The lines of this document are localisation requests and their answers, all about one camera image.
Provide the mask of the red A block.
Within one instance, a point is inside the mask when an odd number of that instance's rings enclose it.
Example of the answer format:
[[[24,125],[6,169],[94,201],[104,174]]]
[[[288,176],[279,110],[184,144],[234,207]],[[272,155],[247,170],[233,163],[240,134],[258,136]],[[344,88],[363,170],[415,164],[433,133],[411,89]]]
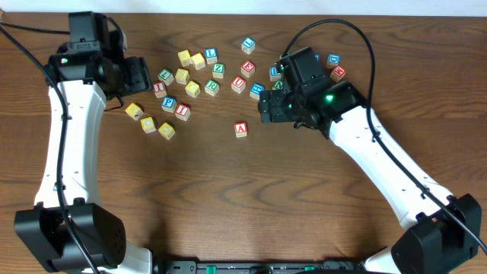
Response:
[[[245,122],[235,123],[234,131],[237,138],[247,136],[248,133],[247,124]]]

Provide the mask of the blue D block right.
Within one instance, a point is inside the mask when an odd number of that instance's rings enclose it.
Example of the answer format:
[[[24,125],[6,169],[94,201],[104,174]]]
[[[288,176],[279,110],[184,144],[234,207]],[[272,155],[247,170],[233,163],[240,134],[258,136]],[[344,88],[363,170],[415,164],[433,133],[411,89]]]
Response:
[[[341,60],[340,55],[330,53],[326,61],[326,67],[328,69],[334,69],[336,66],[340,64],[340,60]]]

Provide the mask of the red i block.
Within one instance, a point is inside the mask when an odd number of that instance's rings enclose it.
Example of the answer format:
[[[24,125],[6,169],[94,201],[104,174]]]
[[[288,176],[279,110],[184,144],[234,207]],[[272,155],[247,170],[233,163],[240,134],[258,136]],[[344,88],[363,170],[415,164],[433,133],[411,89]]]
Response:
[[[185,104],[178,104],[174,113],[178,119],[187,121],[190,117],[191,109]]]
[[[159,81],[154,83],[152,87],[156,98],[162,98],[167,96],[167,89],[165,83]]]

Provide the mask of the yellow K block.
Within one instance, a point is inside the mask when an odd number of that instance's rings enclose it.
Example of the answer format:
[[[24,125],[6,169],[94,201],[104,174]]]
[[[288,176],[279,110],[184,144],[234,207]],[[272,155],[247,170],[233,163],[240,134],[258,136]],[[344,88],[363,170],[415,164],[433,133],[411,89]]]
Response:
[[[135,121],[139,120],[144,114],[142,108],[135,103],[131,103],[130,105],[128,105],[125,109],[125,112],[130,118]]]

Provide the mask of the green R block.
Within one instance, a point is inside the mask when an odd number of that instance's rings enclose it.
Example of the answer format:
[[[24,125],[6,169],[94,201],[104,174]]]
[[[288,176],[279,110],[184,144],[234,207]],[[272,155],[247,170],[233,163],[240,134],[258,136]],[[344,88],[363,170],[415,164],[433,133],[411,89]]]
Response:
[[[213,79],[208,80],[205,84],[205,92],[213,97],[219,92],[219,88],[219,83]]]

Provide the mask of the yellow S block ladybug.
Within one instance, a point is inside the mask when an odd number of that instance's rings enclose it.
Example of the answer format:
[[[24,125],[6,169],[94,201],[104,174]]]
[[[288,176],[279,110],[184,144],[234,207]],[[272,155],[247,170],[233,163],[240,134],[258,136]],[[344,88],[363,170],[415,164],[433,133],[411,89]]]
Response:
[[[195,70],[200,70],[205,68],[205,58],[201,53],[197,53],[191,56],[191,61],[193,63]]]

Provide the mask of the red E block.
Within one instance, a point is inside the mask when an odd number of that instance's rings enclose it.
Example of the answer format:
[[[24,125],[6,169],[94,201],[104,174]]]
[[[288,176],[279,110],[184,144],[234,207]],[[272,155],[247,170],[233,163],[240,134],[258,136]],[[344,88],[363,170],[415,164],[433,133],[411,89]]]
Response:
[[[250,78],[252,74],[255,72],[256,66],[250,60],[246,61],[241,67],[240,71],[246,78]]]

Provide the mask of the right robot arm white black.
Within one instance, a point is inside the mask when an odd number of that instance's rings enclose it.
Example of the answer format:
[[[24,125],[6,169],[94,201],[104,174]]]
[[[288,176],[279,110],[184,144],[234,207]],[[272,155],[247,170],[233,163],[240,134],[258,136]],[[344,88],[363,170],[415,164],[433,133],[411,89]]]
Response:
[[[480,204],[470,194],[457,198],[428,176],[382,127],[366,98],[348,81],[334,83],[311,48],[280,58],[270,72],[281,75],[283,85],[261,92],[263,123],[321,132],[366,173],[405,231],[361,269],[449,273],[478,253]]]

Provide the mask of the green 7 block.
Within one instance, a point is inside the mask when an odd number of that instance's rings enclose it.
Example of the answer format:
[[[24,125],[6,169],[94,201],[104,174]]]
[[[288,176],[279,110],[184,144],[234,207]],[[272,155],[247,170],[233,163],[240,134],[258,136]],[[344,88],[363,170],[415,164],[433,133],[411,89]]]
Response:
[[[158,79],[162,81],[166,86],[169,86],[174,82],[173,72],[167,68],[163,68],[158,73]]]

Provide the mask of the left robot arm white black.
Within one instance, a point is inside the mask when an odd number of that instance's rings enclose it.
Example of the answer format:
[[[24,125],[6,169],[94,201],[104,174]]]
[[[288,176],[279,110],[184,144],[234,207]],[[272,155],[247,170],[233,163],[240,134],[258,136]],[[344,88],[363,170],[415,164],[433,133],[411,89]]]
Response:
[[[68,24],[70,40],[41,67],[51,106],[46,167],[33,208],[15,214],[15,232],[47,272],[157,273],[154,254],[127,241],[97,186],[107,102],[149,91],[147,64],[125,57],[126,38],[112,18],[75,12]]]

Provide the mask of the green N block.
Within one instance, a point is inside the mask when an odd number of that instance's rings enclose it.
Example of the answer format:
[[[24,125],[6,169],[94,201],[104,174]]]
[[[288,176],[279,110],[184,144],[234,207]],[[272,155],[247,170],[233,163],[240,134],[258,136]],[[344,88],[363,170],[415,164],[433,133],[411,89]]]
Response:
[[[283,82],[281,80],[277,80],[275,84],[272,86],[273,90],[281,90],[283,87]]]

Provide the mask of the blue l block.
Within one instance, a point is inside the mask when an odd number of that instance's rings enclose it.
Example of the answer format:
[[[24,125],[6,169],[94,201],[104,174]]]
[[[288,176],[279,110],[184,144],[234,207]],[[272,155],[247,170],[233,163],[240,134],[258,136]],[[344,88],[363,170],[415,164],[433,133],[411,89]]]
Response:
[[[241,49],[247,54],[250,55],[256,48],[256,41],[251,37],[246,37],[242,44]]]
[[[218,52],[216,48],[205,49],[205,60],[207,64],[213,64],[218,61]]]

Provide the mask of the yellow S block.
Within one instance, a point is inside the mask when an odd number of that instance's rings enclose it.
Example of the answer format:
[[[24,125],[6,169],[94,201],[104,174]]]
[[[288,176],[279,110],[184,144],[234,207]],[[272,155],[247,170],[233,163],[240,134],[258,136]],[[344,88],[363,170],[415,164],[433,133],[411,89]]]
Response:
[[[177,69],[177,72],[175,74],[175,80],[178,84],[187,85],[190,80],[189,71],[184,68]]]

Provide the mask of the blue L block top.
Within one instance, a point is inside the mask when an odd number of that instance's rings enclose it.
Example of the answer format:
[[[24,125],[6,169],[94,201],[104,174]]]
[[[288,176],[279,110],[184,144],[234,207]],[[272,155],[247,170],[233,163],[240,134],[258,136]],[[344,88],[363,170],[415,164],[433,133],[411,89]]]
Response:
[[[241,49],[247,54],[250,55],[256,48],[256,41],[251,37],[246,37],[242,44]]]

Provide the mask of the yellow C block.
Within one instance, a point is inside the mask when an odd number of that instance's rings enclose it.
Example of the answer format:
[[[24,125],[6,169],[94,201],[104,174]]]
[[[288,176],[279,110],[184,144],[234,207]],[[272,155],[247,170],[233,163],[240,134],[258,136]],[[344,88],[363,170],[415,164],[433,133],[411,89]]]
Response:
[[[141,126],[145,133],[151,133],[156,131],[156,125],[152,117],[146,117],[141,119]]]

